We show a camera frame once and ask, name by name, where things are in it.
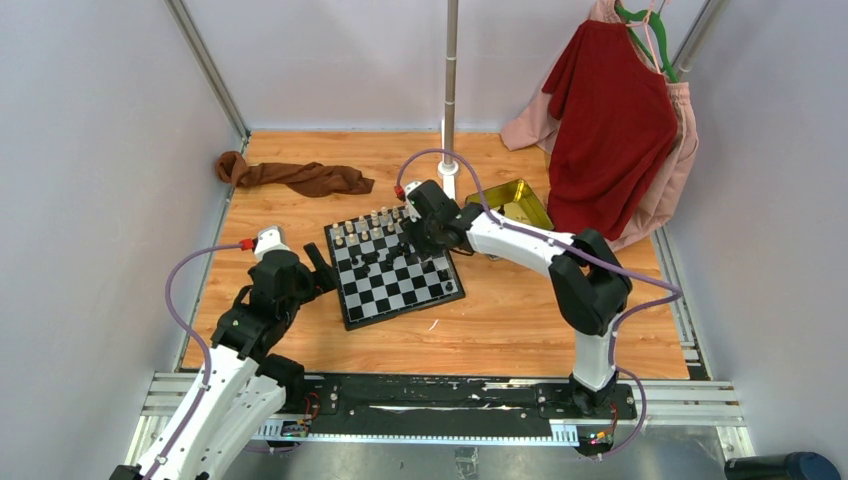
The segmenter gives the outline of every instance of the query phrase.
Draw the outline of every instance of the circuit board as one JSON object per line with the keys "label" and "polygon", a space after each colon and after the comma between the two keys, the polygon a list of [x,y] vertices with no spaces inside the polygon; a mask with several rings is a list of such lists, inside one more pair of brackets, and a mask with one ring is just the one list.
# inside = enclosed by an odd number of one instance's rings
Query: circuit board
{"label": "circuit board", "polygon": [[324,227],[346,329],[465,297],[447,251],[418,258],[400,226],[406,216],[384,208]]}

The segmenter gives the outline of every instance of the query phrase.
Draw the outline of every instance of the red t-shirt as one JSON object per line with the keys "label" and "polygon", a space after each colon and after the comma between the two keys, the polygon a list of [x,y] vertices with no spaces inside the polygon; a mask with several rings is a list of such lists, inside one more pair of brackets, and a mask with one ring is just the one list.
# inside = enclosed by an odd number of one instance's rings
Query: red t-shirt
{"label": "red t-shirt", "polygon": [[557,231],[617,239],[672,150],[665,78],[636,56],[627,28],[584,22],[542,87],[562,120],[549,170]]}

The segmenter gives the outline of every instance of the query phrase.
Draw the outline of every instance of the gray wall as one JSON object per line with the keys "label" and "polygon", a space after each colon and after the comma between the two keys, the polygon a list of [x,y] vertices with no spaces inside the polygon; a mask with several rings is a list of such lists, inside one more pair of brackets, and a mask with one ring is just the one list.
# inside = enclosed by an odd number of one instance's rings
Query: gray wall
{"label": "gray wall", "polygon": [[[446,0],[186,3],[252,128],[439,126]],[[460,0],[458,126],[496,131],[517,115],[593,3]],[[670,51],[702,3],[664,8]]]}
{"label": "gray wall", "polygon": [[848,4],[816,3],[719,19],[690,77],[701,147],[671,234],[757,450],[826,452],[848,474]]}
{"label": "gray wall", "polygon": [[0,45],[0,478],[108,478],[174,360],[163,283],[213,241],[236,139],[162,1],[2,2]]}

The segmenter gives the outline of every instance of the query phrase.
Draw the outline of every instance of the wooden table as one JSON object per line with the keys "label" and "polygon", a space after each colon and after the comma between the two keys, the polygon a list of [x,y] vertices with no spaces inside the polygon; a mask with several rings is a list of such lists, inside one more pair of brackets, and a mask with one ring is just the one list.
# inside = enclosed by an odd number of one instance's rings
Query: wooden table
{"label": "wooden table", "polygon": [[[302,246],[315,242],[329,261],[324,225],[392,206],[398,166],[411,154],[439,145],[436,133],[259,132],[250,139],[249,163],[321,162],[350,165],[376,179],[370,195],[299,196],[283,185],[238,189],[221,243],[256,236],[280,225],[286,243],[303,261]],[[495,134],[458,134],[456,149],[481,176],[484,188],[524,178],[547,198],[544,153],[538,148],[509,152]],[[437,155],[407,169],[404,182],[436,177]],[[468,172],[458,178],[461,198],[472,192]],[[659,277],[650,240],[618,253],[630,269]],[[346,331],[336,292],[304,305],[288,334],[273,349],[309,371],[388,372],[462,375],[566,376],[574,362],[574,334],[563,320],[549,280],[507,261],[483,255],[454,255],[466,298],[412,312],[376,325]],[[195,320],[209,339],[216,322],[239,289],[249,283],[252,255],[224,251],[216,255]],[[636,282],[630,306],[664,295]],[[434,321],[438,324],[432,328]],[[668,306],[634,316],[620,332],[618,363],[647,378],[688,378],[679,338]],[[198,367],[200,350],[192,342],[184,367]]]}

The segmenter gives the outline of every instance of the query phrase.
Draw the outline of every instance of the brown sock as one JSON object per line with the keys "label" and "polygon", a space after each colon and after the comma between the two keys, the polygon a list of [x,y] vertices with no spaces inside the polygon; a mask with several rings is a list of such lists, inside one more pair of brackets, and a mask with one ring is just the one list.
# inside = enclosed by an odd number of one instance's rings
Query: brown sock
{"label": "brown sock", "polygon": [[374,180],[362,176],[353,167],[325,167],[312,162],[260,163],[248,166],[238,152],[224,152],[215,162],[215,172],[222,182],[234,187],[255,187],[265,183],[283,183],[305,197],[326,197],[332,193],[364,195],[371,193]]}

